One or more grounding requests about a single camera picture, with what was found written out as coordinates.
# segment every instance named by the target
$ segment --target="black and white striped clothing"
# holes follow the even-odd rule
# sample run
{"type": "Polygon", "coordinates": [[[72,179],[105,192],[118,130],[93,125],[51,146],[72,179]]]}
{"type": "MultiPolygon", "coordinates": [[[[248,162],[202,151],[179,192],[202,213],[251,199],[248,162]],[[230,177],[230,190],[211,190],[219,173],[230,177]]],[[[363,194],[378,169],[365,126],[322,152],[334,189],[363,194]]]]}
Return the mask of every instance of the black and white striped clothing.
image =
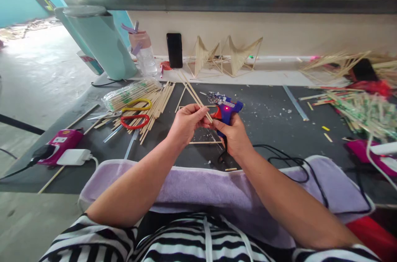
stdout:
{"type": "Polygon", "coordinates": [[[100,225],[84,214],[53,241],[40,261],[380,261],[362,245],[324,251],[272,249],[222,216],[203,212],[171,221],[139,242],[137,233],[136,227],[100,225]],[[288,254],[287,260],[277,258],[280,251],[288,254]]]}

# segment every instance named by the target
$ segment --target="glue gun trigger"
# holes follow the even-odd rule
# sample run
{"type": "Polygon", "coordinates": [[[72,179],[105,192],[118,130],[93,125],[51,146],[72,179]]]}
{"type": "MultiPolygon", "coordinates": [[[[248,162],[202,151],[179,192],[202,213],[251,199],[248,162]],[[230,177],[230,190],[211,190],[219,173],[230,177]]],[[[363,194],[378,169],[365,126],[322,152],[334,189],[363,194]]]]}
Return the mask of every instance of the glue gun trigger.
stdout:
{"type": "Polygon", "coordinates": [[[222,111],[220,110],[220,107],[217,106],[217,112],[215,113],[215,115],[213,116],[213,118],[218,119],[218,120],[222,120],[222,111]]]}

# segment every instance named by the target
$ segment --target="purple towel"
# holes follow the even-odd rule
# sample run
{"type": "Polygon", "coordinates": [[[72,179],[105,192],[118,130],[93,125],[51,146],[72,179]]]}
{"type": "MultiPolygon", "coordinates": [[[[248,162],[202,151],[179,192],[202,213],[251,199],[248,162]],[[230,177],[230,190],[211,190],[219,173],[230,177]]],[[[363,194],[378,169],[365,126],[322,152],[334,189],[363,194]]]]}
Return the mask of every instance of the purple towel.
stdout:
{"type": "MultiPolygon", "coordinates": [[[[335,163],[323,156],[306,159],[315,171],[329,202],[329,210],[340,221],[348,223],[366,214],[338,214],[368,209],[356,184],[335,163]]],[[[108,160],[101,163],[80,194],[80,200],[91,204],[117,178],[136,162],[108,160]]],[[[310,169],[304,166],[309,174],[310,169]]],[[[294,179],[305,179],[299,167],[281,169],[294,179]]],[[[310,176],[301,186],[322,202],[317,184],[310,176]]],[[[292,248],[292,237],[275,221],[263,206],[255,189],[242,170],[222,172],[213,169],[172,167],[151,211],[161,213],[190,212],[211,207],[224,215],[246,234],[278,248],[292,248]]]]}

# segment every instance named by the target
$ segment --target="work table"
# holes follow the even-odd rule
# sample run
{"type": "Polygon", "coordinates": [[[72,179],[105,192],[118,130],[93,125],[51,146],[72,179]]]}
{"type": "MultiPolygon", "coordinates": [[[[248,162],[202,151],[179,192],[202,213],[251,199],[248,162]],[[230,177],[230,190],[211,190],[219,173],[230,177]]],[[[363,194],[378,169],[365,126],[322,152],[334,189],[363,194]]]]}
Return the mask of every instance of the work table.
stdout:
{"type": "MultiPolygon", "coordinates": [[[[96,84],[107,83],[106,75],[102,75],[96,84]]],[[[71,122],[81,116],[94,104],[99,103],[92,113],[103,112],[101,98],[110,91],[119,89],[127,84],[126,82],[114,83],[104,87],[90,87],[76,102],[70,110],[65,112],[39,139],[38,141],[12,166],[7,172],[16,171],[27,165],[34,150],[46,144],[54,135],[67,127],[71,122]]],[[[309,121],[303,121],[298,111],[293,106],[282,86],[259,86],[259,85],[232,85],[232,84],[211,84],[193,83],[194,90],[198,93],[215,91],[225,94],[233,101],[239,100],[244,103],[240,117],[244,121],[246,131],[253,144],[268,144],[276,147],[291,157],[306,158],[310,155],[324,155],[331,158],[342,169],[354,166],[347,150],[346,143],[341,138],[351,137],[353,134],[342,122],[340,116],[329,105],[314,107],[311,111],[306,101],[300,102],[307,114],[309,121]],[[330,129],[327,134],[333,140],[330,142],[324,136],[325,130],[330,129]]],[[[305,87],[289,86],[295,98],[315,95],[318,92],[305,87]]],[[[139,141],[134,142],[129,159],[139,161],[161,140],[163,140],[170,129],[175,116],[175,108],[183,91],[183,85],[177,83],[164,113],[156,120],[153,129],[148,133],[143,145],[139,141]]],[[[205,105],[208,104],[204,95],[198,94],[205,105]]],[[[192,97],[185,92],[180,105],[193,103],[192,97]]],[[[72,128],[89,128],[94,121],[82,119],[72,128]]],[[[131,136],[122,129],[107,143],[103,140],[111,133],[113,124],[108,124],[99,129],[91,130],[79,143],[77,148],[86,148],[91,151],[99,162],[110,159],[123,159],[126,153],[131,136]]],[[[219,140],[214,131],[199,129],[196,131],[192,141],[219,140]]],[[[239,166],[232,162],[230,164],[218,164],[217,159],[223,148],[218,144],[195,144],[187,146],[178,157],[175,165],[181,167],[210,168],[224,171],[227,168],[239,166]]],[[[265,158],[272,156],[263,149],[257,151],[265,158]]],[[[284,168],[287,165],[283,162],[275,163],[277,168],[284,168]]],[[[0,183],[0,191],[11,192],[38,192],[47,181],[55,174],[58,167],[47,169],[43,165],[35,165],[28,170],[5,179],[0,183]]],[[[83,166],[67,166],[59,176],[47,187],[45,193],[79,194],[85,183],[89,180],[95,170],[93,161],[86,162],[83,166]]],[[[348,176],[355,181],[354,173],[348,176]]],[[[374,176],[362,175],[365,192],[375,203],[396,204],[397,195],[388,182],[382,179],[375,179],[374,176]]]]}

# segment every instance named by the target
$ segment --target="smartphone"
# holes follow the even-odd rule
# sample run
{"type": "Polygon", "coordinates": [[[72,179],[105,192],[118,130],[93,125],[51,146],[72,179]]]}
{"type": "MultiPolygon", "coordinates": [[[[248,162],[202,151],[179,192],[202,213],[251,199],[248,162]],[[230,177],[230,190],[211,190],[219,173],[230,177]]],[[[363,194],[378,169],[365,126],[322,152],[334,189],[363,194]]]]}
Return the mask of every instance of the smartphone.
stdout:
{"type": "Polygon", "coordinates": [[[167,34],[168,58],[171,68],[182,68],[182,37],[179,33],[167,34]]]}

